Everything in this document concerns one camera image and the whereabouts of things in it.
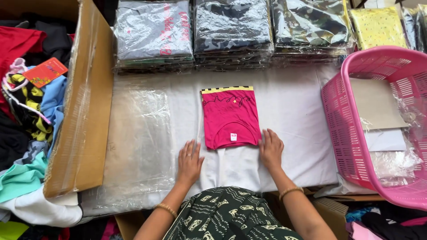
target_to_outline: woman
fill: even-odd
[[[200,176],[200,143],[187,142],[178,157],[175,186],[155,207],[134,240],[336,240],[328,225],[281,167],[283,142],[270,129],[259,140],[262,163],[281,193],[296,232],[280,225],[261,194],[239,187],[205,190],[182,203]]]

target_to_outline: grey t-shirt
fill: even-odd
[[[193,56],[187,0],[119,1],[114,33],[121,61]]]

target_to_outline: mint green fabric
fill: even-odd
[[[44,178],[47,158],[44,152],[36,155],[31,164],[14,164],[0,176],[0,202],[36,191],[41,187],[40,179]]]

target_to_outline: woman's left hand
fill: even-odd
[[[187,142],[178,156],[177,184],[183,184],[190,188],[199,179],[204,157],[199,158],[200,143],[195,144],[195,140]]]

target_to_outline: white paper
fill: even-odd
[[[364,134],[366,145],[368,145],[370,152],[406,150],[405,140],[400,128],[374,129]]]

